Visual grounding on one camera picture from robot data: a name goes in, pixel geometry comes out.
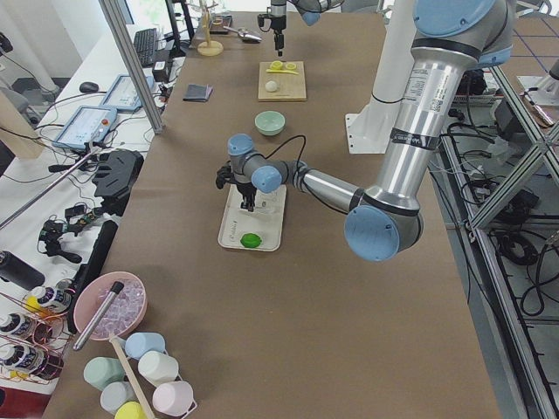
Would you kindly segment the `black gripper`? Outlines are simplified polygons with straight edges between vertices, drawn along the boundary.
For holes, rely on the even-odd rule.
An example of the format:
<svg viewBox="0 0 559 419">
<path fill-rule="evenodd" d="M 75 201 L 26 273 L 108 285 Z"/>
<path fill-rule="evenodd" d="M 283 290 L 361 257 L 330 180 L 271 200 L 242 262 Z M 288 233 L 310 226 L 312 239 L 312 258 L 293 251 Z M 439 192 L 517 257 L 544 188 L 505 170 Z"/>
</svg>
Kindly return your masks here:
<svg viewBox="0 0 559 419">
<path fill-rule="evenodd" d="M 247 183 L 238 182 L 237 190 L 243 198 L 243 202 L 241 203 L 241 208 L 243 210 L 248 210 L 249 212 L 253 212 L 257 189 L 253 186 L 251 182 L 247 182 Z"/>
<path fill-rule="evenodd" d="M 281 57 L 281 50 L 285 46 L 283 31 L 286 29 L 286 16 L 272 17 L 271 29 L 274 35 L 274 48 L 277 50 L 278 57 Z"/>
</svg>

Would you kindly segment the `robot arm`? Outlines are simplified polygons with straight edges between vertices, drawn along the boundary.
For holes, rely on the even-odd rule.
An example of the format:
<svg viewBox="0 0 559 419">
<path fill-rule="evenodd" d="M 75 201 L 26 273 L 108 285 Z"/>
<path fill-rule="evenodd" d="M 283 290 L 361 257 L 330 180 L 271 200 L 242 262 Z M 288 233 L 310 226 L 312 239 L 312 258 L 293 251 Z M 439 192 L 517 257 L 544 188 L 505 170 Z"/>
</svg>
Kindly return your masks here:
<svg viewBox="0 0 559 419">
<path fill-rule="evenodd" d="M 300 0 L 300 1 L 286 1 L 277 0 L 271 1 L 270 6 L 266 9 L 266 13 L 260 14 L 258 17 L 259 27 L 264 29 L 264 22 L 270 21 L 269 28 L 273 31 L 274 49 L 279 57 L 283 56 L 285 47 L 285 39 L 283 31 L 286 29 L 286 13 L 287 4 L 292 4 L 299 12 L 302 20 L 311 26 L 315 24 L 322 13 L 332 10 L 343 4 L 343 1 L 337 0 Z"/>
<path fill-rule="evenodd" d="M 383 261 L 410 248 L 423 229 L 417 192 L 459 83 L 466 71 L 509 59 L 515 6 L 514 1 L 413 4 L 413 66 L 383 165 L 370 187 L 322 173 L 301 159 L 264 157 L 247 134 L 228 140 L 229 161 L 217 172 L 217 187 L 236 186 L 242 209 L 251 211 L 257 192 L 292 184 L 345 214 L 345 239 L 360 258 Z"/>
</svg>

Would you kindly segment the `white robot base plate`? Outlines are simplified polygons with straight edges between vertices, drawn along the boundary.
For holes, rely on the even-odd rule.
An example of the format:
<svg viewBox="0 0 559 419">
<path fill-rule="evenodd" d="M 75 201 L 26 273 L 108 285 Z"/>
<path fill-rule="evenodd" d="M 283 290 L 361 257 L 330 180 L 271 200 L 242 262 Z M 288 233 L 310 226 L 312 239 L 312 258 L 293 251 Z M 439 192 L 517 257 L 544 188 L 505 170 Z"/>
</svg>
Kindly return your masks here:
<svg viewBox="0 0 559 419">
<path fill-rule="evenodd" d="M 388 146 L 388 117 L 370 113 L 346 113 L 345 130 L 349 152 L 353 155 L 382 155 Z"/>
</svg>

